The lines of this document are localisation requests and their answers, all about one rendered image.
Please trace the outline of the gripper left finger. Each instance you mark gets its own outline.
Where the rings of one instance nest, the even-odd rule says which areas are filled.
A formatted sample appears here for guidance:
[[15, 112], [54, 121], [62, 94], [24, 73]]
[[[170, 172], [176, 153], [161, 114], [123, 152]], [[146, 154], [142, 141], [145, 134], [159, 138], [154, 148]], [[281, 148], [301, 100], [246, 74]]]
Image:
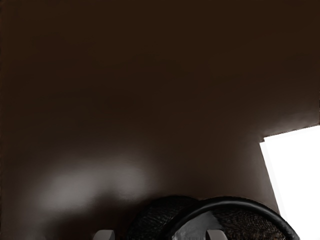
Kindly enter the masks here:
[[115, 232], [113, 230], [98, 230], [93, 240], [115, 240]]

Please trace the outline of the white flat box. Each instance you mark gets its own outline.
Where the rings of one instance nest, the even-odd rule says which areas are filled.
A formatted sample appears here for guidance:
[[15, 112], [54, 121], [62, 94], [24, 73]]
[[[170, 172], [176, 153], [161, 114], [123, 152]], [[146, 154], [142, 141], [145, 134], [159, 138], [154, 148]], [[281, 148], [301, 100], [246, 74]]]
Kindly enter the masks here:
[[320, 125], [260, 143], [279, 209], [301, 240], [320, 240]]

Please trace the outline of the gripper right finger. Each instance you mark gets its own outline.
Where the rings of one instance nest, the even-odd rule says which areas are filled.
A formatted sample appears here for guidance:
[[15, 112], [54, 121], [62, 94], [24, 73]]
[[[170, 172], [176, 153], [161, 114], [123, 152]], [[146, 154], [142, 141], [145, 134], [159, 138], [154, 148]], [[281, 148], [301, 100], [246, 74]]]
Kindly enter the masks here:
[[205, 234], [205, 240], [227, 240], [227, 236], [220, 229], [208, 229]]

